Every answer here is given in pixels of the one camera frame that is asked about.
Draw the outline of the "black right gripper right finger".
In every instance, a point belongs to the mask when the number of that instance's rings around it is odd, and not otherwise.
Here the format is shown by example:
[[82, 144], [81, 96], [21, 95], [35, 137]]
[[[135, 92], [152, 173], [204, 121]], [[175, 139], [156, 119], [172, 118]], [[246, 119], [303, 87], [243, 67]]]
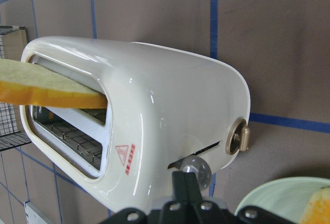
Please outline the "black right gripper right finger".
[[220, 208], [215, 202], [202, 198], [194, 173], [183, 173], [183, 176], [187, 191], [183, 223], [292, 223], [254, 205], [244, 207], [234, 215], [227, 208]]

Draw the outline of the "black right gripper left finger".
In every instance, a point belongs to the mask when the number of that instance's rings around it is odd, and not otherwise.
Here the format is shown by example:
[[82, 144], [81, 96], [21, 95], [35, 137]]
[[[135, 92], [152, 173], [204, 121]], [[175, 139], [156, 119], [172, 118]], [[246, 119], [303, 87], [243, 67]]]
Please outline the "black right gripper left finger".
[[146, 214], [137, 208], [126, 208], [103, 223], [189, 223], [189, 179], [192, 179], [192, 173], [176, 171], [172, 174], [173, 194], [160, 209], [152, 209]]

